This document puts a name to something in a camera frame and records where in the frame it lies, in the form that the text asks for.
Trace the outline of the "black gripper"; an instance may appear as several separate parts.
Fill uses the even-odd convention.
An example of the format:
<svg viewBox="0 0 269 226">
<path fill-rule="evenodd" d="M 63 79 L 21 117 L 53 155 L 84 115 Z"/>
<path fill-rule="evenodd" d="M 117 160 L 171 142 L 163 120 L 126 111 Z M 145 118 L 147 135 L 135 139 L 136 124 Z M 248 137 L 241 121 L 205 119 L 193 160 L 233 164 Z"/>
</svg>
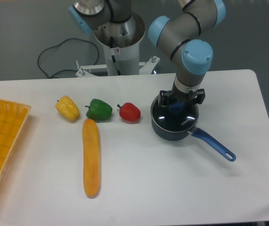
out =
<svg viewBox="0 0 269 226">
<path fill-rule="evenodd" d="M 196 108 L 197 105 L 201 105 L 205 99 L 204 89 L 191 89 L 185 87 L 185 91 L 178 89 L 176 85 L 173 85 L 172 90 L 161 90 L 159 92 L 159 107 L 170 109 L 172 102 L 171 95 L 178 101 L 192 103 L 192 109 Z"/>
</svg>

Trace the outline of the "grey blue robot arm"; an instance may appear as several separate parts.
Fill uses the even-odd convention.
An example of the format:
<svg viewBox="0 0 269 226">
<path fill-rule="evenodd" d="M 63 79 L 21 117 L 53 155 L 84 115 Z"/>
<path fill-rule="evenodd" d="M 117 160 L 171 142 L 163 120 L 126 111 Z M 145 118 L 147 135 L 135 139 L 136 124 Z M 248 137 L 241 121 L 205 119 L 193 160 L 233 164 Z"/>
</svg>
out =
<svg viewBox="0 0 269 226">
<path fill-rule="evenodd" d="M 159 104 L 201 104 L 200 84 L 209 70 L 213 50 L 200 40 L 205 31 L 220 24 L 226 14 L 221 0 L 181 0 L 176 19 L 160 16 L 146 28 L 129 0 L 77 0 L 68 11 L 83 33 L 94 33 L 103 45 L 108 75 L 139 73 L 139 43 L 145 35 L 177 67 L 171 91 L 159 96 Z"/>
</svg>

